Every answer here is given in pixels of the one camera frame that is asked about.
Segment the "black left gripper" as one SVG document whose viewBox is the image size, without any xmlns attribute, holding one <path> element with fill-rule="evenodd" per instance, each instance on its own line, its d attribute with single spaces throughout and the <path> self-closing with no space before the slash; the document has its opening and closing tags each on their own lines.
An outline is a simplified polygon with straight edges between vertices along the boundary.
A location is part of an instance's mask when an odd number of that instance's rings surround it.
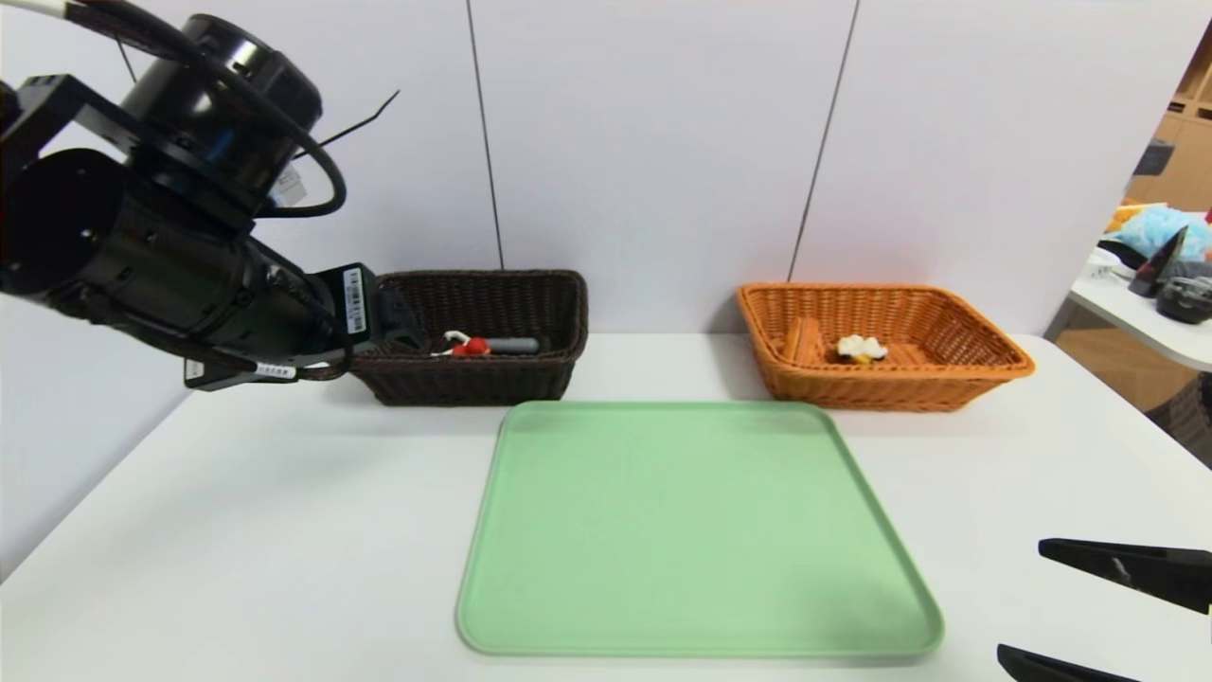
<svg viewBox="0 0 1212 682">
<path fill-rule="evenodd" d="M 377 290 L 377 314 L 371 311 L 373 298 L 360 263 L 319 275 L 270 263 L 257 280 L 255 298 L 242 306 L 242 359 L 339 368 L 368 349 L 375 336 L 377 353 L 427 349 L 421 314 L 402 290 Z"/>
</svg>

